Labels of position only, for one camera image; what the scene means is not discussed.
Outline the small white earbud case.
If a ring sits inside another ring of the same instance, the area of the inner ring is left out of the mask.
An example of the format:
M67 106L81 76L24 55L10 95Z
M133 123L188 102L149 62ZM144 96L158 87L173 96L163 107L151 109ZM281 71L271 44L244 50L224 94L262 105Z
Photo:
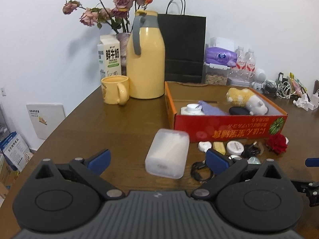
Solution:
M206 153L207 150L211 148L212 148L212 143L209 141L201 141L198 143L198 149L203 153Z

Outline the yellow mug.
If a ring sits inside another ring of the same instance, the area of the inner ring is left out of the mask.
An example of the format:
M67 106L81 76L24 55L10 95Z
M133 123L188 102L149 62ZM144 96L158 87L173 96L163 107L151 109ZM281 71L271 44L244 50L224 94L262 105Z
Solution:
M101 79L103 101L109 105L125 105L129 100L129 78L113 75Z

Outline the red cardboard box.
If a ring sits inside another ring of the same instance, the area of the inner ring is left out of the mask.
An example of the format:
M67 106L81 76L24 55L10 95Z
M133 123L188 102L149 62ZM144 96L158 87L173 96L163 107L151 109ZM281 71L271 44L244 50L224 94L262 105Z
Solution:
M259 139L280 133L288 113L267 97L256 92L268 108L264 116L194 116L182 115L181 108L205 101L225 113L231 104L226 101L230 87L220 85L165 82L165 102L171 129L189 134L191 142Z

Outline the purple tissue pack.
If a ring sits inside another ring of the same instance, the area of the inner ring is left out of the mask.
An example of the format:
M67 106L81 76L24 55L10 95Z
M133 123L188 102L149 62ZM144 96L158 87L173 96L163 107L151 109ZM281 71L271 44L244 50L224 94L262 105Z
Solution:
M235 67L237 63L237 53L233 40L213 37L206 48L205 62L208 64L218 64L228 67Z

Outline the white robot toy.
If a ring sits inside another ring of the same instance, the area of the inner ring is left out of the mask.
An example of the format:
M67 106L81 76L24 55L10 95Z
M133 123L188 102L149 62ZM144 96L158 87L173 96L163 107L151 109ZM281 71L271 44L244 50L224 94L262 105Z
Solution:
M254 76L252 78L252 88L255 90L260 90L262 88L262 84L266 80L266 73L262 69L256 69Z

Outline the yellow thermos jug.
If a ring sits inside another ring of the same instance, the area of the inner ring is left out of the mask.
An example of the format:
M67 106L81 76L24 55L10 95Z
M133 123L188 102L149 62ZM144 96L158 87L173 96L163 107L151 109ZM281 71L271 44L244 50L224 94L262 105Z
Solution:
M135 12L127 44L127 76L132 98L164 95L165 45L155 11Z

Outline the white milk carton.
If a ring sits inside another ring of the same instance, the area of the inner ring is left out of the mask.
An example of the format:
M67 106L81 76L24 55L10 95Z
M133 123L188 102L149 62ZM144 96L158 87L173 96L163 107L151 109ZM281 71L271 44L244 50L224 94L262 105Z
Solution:
M120 42L115 35L101 35L97 45L100 78L121 75Z

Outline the clear snack container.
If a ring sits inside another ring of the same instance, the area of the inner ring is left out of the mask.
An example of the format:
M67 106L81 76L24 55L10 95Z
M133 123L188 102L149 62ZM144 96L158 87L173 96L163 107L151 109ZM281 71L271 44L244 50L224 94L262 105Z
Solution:
M219 64L203 65L202 83L209 85L226 85L230 67Z

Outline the dark blue zip case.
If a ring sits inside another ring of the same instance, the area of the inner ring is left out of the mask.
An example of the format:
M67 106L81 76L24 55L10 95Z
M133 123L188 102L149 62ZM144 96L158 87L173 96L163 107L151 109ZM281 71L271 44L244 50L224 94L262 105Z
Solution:
M250 112L245 107L231 107L229 109L229 114L232 116L249 116Z

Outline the purple fabric pouch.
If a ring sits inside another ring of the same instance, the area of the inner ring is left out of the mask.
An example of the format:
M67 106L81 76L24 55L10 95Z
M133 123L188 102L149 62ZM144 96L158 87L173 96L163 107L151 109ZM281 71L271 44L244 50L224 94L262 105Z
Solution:
M202 112L206 116L228 116L229 114L222 111L218 107L212 106L205 101L199 101L198 104L202 107Z

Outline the water bottle middle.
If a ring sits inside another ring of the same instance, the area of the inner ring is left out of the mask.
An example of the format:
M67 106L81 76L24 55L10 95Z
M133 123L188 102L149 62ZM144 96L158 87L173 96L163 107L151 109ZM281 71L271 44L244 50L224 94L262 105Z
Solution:
M254 74L256 68L256 58L254 51L249 49L248 52L245 54L244 57L245 61L245 70L246 70L246 80L250 81L251 76Z

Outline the yellow white plush sheep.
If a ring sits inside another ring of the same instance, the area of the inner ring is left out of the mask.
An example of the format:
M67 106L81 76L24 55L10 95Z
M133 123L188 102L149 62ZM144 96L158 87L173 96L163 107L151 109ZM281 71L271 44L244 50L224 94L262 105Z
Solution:
M226 100L233 106L245 108L251 116L264 116L268 112L262 99L248 88L231 87L226 93Z

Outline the red fabric rose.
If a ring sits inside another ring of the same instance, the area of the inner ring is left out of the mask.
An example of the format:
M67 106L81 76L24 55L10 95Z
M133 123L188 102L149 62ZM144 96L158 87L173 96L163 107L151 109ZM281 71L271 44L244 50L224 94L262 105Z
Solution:
M288 147L288 140L287 138L277 133L275 135L271 135L266 140L266 146L269 148L270 151L274 152L277 155L285 153Z

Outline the translucent plastic box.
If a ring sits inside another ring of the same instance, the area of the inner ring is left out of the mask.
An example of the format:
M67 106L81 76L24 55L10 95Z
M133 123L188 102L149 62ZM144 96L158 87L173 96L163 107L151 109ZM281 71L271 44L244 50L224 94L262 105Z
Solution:
M159 129L145 159L146 172L169 179L184 175L190 139L183 131Z

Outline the iridescent plastic bag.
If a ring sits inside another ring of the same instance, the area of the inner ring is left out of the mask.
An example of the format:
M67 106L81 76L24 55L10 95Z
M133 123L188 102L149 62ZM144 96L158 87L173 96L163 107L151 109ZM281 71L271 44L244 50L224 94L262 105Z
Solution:
M252 165L260 165L261 162L257 157L250 157L247 160L248 164L252 164Z

